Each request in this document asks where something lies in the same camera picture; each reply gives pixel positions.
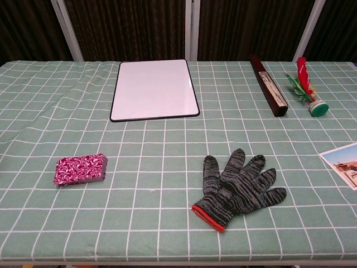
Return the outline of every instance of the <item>photo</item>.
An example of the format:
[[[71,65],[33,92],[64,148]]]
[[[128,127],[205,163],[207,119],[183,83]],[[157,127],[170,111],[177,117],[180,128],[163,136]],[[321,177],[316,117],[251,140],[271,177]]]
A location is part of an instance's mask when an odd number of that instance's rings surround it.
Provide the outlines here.
[[[320,156],[353,190],[357,190],[357,143],[323,152]]]

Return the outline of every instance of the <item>table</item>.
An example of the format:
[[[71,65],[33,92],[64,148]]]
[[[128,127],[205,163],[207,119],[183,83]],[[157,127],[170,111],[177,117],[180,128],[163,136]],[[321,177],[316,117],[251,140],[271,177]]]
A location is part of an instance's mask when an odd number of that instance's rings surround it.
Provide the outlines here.
[[[310,116],[263,63],[289,103],[273,116],[249,62],[190,62],[198,117],[112,123],[118,62],[14,61],[0,68],[0,264],[353,264],[357,193],[317,155],[357,142],[357,70],[309,62],[330,110]],[[192,213],[207,154],[264,154],[286,200],[235,217],[218,233]],[[101,152],[107,178],[57,188],[59,158]]]

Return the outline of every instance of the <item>curtain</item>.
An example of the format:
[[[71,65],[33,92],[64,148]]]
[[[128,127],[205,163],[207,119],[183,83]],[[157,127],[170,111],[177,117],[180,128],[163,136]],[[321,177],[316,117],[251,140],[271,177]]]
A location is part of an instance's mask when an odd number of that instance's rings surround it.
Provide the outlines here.
[[[88,61],[185,57],[185,0],[66,0]]]
[[[51,1],[1,0],[0,65],[12,60],[73,60]]]
[[[291,61],[312,0],[201,0],[198,60]]]
[[[307,44],[309,61],[357,62],[357,1],[327,0]]]

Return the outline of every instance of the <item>gray knit glove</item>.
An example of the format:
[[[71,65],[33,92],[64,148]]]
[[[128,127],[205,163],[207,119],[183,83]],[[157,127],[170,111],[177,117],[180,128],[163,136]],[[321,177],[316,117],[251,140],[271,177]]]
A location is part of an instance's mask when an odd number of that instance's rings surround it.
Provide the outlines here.
[[[268,191],[276,171],[269,169],[260,174],[266,163],[263,155],[253,157],[243,167],[244,161],[244,151],[235,150],[220,175],[216,158],[209,155],[204,160],[204,196],[192,210],[217,231],[224,231],[234,215],[279,204],[286,197],[284,188]]]

